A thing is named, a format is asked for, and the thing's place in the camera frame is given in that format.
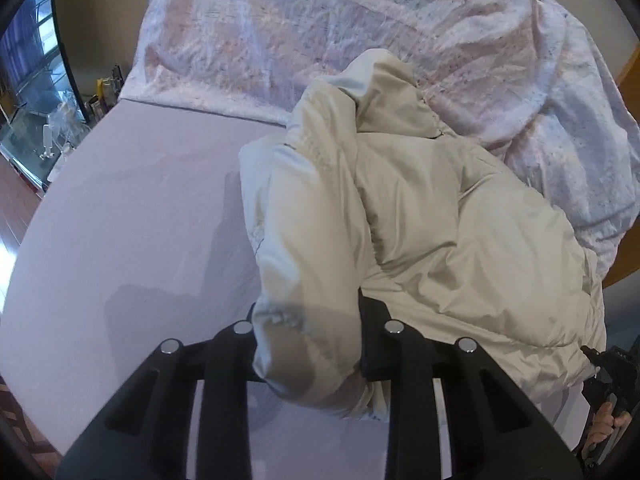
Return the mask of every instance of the bed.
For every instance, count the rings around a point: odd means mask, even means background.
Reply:
[[[50,188],[12,275],[0,368],[62,453],[159,341],[209,339],[259,292],[238,151],[281,126],[168,104],[123,100],[100,122]],[[257,479],[382,477],[384,425],[333,420],[261,384],[249,407]],[[574,446],[588,411],[579,386],[542,408]]]

